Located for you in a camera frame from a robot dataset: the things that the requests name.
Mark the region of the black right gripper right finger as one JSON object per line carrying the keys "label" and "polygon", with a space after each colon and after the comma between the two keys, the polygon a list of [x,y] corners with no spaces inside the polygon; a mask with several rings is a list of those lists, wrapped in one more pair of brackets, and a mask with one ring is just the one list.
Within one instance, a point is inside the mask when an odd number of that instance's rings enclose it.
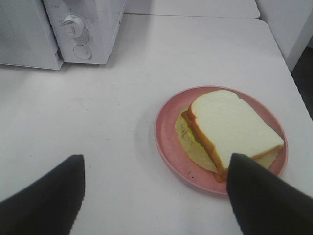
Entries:
{"label": "black right gripper right finger", "polygon": [[313,233],[313,199],[248,156],[231,155],[226,189],[243,234]]}

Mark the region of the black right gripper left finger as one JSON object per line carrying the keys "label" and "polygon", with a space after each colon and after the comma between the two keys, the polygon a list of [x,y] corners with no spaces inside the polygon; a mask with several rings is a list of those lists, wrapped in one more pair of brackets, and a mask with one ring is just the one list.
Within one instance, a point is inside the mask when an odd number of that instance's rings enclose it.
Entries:
{"label": "black right gripper left finger", "polygon": [[71,155],[0,203],[2,235],[68,235],[85,196],[83,155]]}

